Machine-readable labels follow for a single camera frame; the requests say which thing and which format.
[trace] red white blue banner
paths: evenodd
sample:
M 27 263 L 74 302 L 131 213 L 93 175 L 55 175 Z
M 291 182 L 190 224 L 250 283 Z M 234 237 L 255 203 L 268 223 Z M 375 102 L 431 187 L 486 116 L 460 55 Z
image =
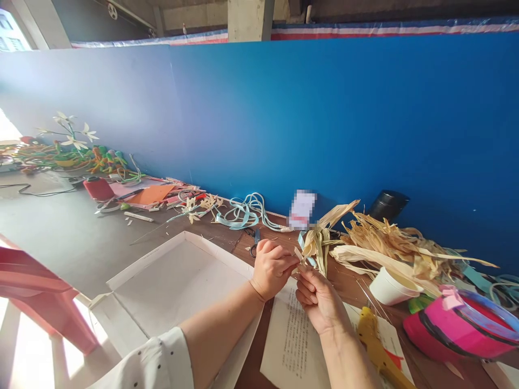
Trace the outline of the red white blue banner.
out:
M 381 36 L 441 35 L 467 33 L 518 32 L 519 17 L 487 19 L 449 19 L 443 21 L 344 23 L 344 24 L 283 24 L 272 28 L 272 41 L 297 39 L 341 39 Z M 214 44 L 227 43 L 227 29 L 204 33 L 142 39 L 120 42 L 72 42 L 74 48 L 100 48 L 114 46 L 137 46 L 168 44 Z

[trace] white stick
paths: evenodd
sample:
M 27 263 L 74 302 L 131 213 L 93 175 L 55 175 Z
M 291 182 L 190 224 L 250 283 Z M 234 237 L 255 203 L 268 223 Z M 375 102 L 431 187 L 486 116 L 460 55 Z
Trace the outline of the white stick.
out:
M 141 215 L 136 214 L 136 213 L 125 212 L 124 214 L 126 216 L 129 216 L 129 217 L 134 217 L 136 219 L 144 220 L 145 222 L 153 222 L 152 218 L 147 218 L 146 216 L 141 216 Z

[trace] pink ribbon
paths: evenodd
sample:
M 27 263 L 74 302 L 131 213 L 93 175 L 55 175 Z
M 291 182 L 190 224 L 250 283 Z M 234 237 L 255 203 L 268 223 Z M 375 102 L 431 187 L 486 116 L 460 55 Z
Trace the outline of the pink ribbon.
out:
M 458 289 L 454 285 L 440 285 L 440 290 L 444 296 L 442 304 L 445 311 L 465 305 L 463 299 L 458 294 Z

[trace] pink chair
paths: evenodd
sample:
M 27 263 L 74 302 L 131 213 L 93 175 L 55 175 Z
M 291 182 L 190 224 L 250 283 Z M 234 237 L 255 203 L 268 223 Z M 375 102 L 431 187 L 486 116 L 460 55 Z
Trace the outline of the pink chair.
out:
M 24 251 L 0 247 L 0 296 L 50 335 L 59 333 L 88 355 L 99 342 L 74 303 L 78 293 Z

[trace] blue board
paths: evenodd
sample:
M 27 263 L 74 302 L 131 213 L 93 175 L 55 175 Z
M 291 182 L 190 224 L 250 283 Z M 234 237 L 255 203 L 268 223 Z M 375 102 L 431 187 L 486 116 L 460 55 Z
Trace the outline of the blue board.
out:
M 401 191 L 401 226 L 519 273 L 517 47 L 502 33 L 2 55 L 20 76 L 2 70 L 0 107 L 22 132 L 74 113 L 152 174 L 257 191 L 281 214 L 296 189 L 319 193 L 318 217 Z

